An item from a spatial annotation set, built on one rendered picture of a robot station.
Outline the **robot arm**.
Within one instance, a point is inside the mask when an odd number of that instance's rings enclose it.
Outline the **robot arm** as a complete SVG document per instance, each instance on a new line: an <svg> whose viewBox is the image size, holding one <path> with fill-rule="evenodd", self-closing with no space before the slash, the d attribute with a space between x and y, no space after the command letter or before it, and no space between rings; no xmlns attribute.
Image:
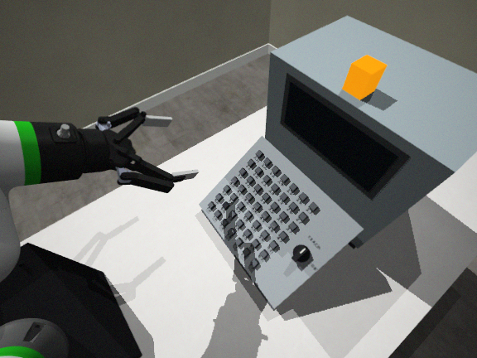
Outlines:
<svg viewBox="0 0 477 358"><path fill-rule="evenodd" d="M0 120L0 282L14 269L21 244L9 191L79 179L84 142L72 123ZM0 326L0 358L68 358L69 342L53 322L23 318Z"/></svg>

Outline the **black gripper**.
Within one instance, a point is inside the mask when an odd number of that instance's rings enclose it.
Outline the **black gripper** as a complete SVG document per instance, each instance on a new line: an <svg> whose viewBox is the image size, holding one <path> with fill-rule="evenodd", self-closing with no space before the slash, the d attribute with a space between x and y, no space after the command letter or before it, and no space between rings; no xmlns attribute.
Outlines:
<svg viewBox="0 0 477 358"><path fill-rule="evenodd" d="M110 130L130 120L132 122L119 133ZM86 156L83 173L114 170L118 173L119 185L140 186L164 193L169 193L175 186L174 182L193 179L199 173L198 169L170 174L142 160L128 139L140 125L168 127L171 121L172 117L150 116L144 111L140 113L139 108L134 107L109 117L99 117L95 125L98 129L78 128ZM132 164L132 161L135 163ZM125 170L125 167L129 170Z"/></svg>

